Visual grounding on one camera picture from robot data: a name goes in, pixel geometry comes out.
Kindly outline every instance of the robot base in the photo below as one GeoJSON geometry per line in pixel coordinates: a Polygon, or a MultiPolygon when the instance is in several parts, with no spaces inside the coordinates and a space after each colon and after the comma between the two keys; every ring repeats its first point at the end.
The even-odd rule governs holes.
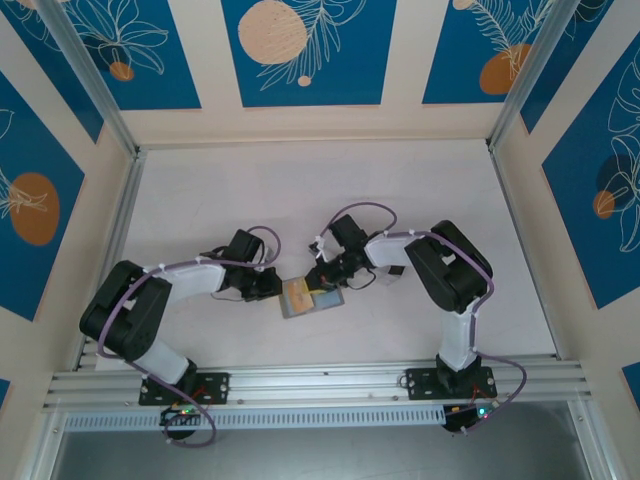
{"type": "MultiPolygon", "coordinates": [[[[180,383],[178,389],[192,390],[191,395],[200,390],[196,400],[201,405],[226,405],[229,392],[228,373],[196,373],[189,378],[191,388],[180,383]]],[[[138,403],[142,406],[170,406],[174,403],[185,404],[181,397],[148,378],[142,380],[138,403]]]]}
{"type": "Polygon", "coordinates": [[[496,398],[493,372],[489,367],[481,367],[479,360],[459,372],[449,369],[439,358],[435,368],[406,370],[409,400],[471,399],[477,390],[488,398],[496,398]]]}

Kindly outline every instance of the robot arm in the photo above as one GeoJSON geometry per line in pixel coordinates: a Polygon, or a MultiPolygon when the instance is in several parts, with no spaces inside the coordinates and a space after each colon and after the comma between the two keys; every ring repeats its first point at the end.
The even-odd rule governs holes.
{"type": "MultiPolygon", "coordinates": [[[[258,237],[238,230],[227,247],[202,254],[195,262],[171,269],[160,265],[161,273],[144,282],[118,313],[104,345],[126,362],[135,363],[162,381],[178,385],[189,394],[197,366],[157,338],[158,328],[169,305],[202,293],[236,288],[245,301],[262,300],[282,293],[275,268],[223,266],[203,262],[205,257],[232,262],[253,262],[267,255],[258,237]]],[[[129,261],[119,262],[110,272],[80,321],[80,330],[98,340],[107,318],[129,287],[145,269],[129,261]]]]}
{"type": "Polygon", "coordinates": [[[413,266],[431,299],[445,312],[443,340],[436,357],[440,383],[451,396],[465,396],[469,379],[480,369],[480,359],[474,352],[473,307],[488,289],[477,268],[488,278],[493,276],[487,260],[448,220],[430,232],[368,236],[345,215],[329,228],[345,251],[330,261],[324,252],[316,252],[317,265],[306,276],[309,289],[348,286],[347,280],[363,268],[413,266]]]}

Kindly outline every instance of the white floor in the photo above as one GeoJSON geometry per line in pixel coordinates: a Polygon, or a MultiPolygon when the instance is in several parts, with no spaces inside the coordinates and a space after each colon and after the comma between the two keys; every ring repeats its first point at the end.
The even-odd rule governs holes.
{"type": "MultiPolygon", "coordinates": [[[[480,312],[482,351],[554,352],[481,140],[151,151],[123,256],[141,265],[186,260],[225,245],[238,228],[264,224],[283,240],[280,276],[305,275],[314,265],[307,246],[315,235],[339,208],[365,199],[395,209],[399,231],[450,219],[489,260],[497,290],[480,312]]],[[[367,232],[389,221],[370,207],[351,214],[367,232]]],[[[166,312],[159,336],[202,367],[435,357],[441,313],[413,270],[389,287],[344,296],[342,307],[290,320],[276,298],[248,304],[192,298],[166,312]]],[[[100,359],[97,368],[117,367],[100,359]]]]}

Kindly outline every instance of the card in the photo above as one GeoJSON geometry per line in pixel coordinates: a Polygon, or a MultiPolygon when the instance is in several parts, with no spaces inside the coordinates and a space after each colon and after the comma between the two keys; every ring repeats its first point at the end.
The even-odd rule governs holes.
{"type": "Polygon", "coordinates": [[[304,277],[282,282],[280,306],[284,318],[298,317],[343,304],[344,298],[340,289],[332,292],[310,293],[304,277]]]}

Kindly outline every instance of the aluminum rail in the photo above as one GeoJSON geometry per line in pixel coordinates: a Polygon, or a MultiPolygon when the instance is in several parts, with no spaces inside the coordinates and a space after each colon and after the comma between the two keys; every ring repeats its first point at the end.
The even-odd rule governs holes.
{"type": "MultiPolygon", "coordinates": [[[[517,401],[589,399],[591,393],[577,361],[553,356],[513,357],[529,380],[517,401]]],[[[520,383],[510,366],[485,362],[493,369],[498,398],[506,399],[520,383]]],[[[381,405],[452,404],[460,400],[410,401],[401,384],[408,368],[432,368],[433,361],[292,367],[203,369],[229,372],[228,403],[216,408],[308,408],[381,405]]],[[[59,372],[53,375],[44,411],[118,411],[140,407],[140,374],[134,371],[59,372]]]]}

